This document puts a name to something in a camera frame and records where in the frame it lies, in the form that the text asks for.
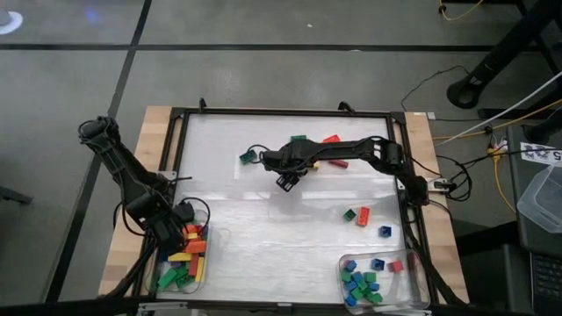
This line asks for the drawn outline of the black stand leg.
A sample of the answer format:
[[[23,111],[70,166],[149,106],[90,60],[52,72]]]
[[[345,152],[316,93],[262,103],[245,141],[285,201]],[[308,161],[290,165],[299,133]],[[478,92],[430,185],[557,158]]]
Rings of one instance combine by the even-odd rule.
[[[554,133],[562,130],[562,107],[558,108],[542,123],[536,126],[523,125],[522,129],[528,141],[546,144]]]

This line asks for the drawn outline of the white power plugs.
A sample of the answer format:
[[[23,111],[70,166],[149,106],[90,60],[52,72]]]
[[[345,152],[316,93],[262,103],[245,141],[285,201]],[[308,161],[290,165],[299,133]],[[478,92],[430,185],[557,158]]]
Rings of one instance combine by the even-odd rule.
[[[490,134],[486,148],[487,154],[502,154],[508,151],[508,139],[506,136],[497,138],[494,133]]]

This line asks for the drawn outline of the clear plastic bin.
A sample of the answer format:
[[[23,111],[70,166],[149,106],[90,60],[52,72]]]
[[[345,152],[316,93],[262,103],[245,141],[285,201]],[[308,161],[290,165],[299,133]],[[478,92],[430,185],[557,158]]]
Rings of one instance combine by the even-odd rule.
[[[203,288],[210,248],[210,212],[196,210],[195,215],[184,229],[185,247],[180,251],[158,252],[154,281],[157,294],[194,294]]]
[[[375,258],[385,262],[382,271],[371,268],[371,261]],[[353,272],[375,272],[377,282],[380,285],[379,293],[383,300],[380,304],[374,305],[369,299],[362,297],[357,300],[355,306],[346,305],[344,299],[350,295],[350,291],[344,289],[345,282],[341,279],[341,271],[346,270],[346,261],[353,260],[357,263]],[[393,261],[402,261],[404,269],[401,272],[393,273],[388,269],[388,264]],[[419,256],[410,249],[396,251],[385,251],[377,253],[346,254],[343,255],[337,266],[337,280],[342,295],[342,302],[353,316],[368,316],[374,314],[388,314],[391,316],[427,316],[426,309],[431,302],[427,277],[422,267]],[[365,280],[357,284],[361,291],[369,288]]]

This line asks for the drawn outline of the black keyboard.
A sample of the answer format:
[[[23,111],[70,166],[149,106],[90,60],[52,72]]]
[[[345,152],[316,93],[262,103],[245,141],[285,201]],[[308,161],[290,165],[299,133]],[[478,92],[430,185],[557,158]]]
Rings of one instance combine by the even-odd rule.
[[[562,308],[562,259],[530,254],[532,305]]]

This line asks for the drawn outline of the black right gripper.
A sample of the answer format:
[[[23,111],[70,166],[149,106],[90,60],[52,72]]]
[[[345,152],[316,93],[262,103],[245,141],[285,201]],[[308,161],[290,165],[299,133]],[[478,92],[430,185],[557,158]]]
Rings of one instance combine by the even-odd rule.
[[[316,151],[316,142],[294,140],[277,151],[262,151],[261,163],[267,171],[275,171],[280,175],[276,185],[289,192],[299,182],[300,174],[306,173],[313,166],[313,154]]]

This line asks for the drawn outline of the white plastic surface sheet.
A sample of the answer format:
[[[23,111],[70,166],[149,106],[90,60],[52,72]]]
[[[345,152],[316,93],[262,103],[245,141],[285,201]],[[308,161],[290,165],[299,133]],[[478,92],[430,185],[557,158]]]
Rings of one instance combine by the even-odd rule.
[[[392,177],[354,160],[346,169],[322,163],[289,192],[277,174],[243,165],[249,148],[277,150],[292,135],[322,141],[386,136],[381,118],[201,115],[189,118],[180,162],[177,198],[191,198],[210,212],[210,248],[203,300],[339,303],[336,266],[346,254],[385,252],[405,246]],[[369,223],[343,214],[366,206]],[[390,226],[392,236],[378,230]]]

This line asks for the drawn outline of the black furniture leg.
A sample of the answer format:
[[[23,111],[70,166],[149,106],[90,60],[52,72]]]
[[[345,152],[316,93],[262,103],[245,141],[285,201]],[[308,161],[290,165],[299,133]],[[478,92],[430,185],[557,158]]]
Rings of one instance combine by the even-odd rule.
[[[22,205],[29,205],[33,201],[33,198],[15,190],[0,186],[0,200],[13,201]]]

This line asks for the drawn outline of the white paper label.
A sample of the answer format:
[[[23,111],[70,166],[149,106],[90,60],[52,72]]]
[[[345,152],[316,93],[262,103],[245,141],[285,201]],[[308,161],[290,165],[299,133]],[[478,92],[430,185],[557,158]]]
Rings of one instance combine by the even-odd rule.
[[[562,163],[562,149],[555,149],[545,145],[521,142],[521,159],[526,162],[552,165]]]

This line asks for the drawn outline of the white connector box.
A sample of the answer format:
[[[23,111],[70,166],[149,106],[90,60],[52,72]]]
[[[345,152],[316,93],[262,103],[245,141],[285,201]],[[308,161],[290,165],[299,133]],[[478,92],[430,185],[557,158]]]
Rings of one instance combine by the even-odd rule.
[[[451,183],[448,179],[442,177],[427,178],[426,182],[429,192],[450,192],[450,190],[455,187],[454,183]]]

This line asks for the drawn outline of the black bottom rail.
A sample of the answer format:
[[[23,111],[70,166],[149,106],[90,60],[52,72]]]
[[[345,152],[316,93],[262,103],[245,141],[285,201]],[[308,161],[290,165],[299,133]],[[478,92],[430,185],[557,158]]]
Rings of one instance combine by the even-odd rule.
[[[114,316],[137,313],[141,304],[152,301],[141,296],[0,306],[0,316]]]

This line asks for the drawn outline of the clear plastic tub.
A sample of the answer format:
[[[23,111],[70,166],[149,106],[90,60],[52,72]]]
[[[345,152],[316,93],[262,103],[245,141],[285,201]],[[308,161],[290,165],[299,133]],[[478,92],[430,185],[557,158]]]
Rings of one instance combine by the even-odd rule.
[[[518,211],[548,233],[562,233],[562,162],[538,172],[519,198]]]

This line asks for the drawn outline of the white round floor marker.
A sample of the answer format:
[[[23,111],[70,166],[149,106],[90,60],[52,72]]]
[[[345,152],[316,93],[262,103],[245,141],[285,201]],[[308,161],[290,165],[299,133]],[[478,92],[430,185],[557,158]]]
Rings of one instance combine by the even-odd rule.
[[[0,8],[0,35],[15,32],[23,24],[23,16],[16,11]]]

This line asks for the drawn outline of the black equipment case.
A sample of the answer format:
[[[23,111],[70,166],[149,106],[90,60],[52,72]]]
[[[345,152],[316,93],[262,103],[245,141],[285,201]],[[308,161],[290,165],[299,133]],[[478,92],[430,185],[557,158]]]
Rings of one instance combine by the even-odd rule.
[[[457,238],[459,254],[472,255],[496,248],[504,254],[507,308],[511,311],[529,310],[536,316],[562,316],[562,308],[552,305],[535,309],[532,305],[530,254],[562,259],[562,233],[548,233],[523,216],[517,202],[533,177],[551,165],[526,162],[521,159],[520,143],[528,141],[521,127],[508,129],[508,160],[515,196],[516,220],[469,233]],[[545,145],[562,149],[562,130],[554,133]]]

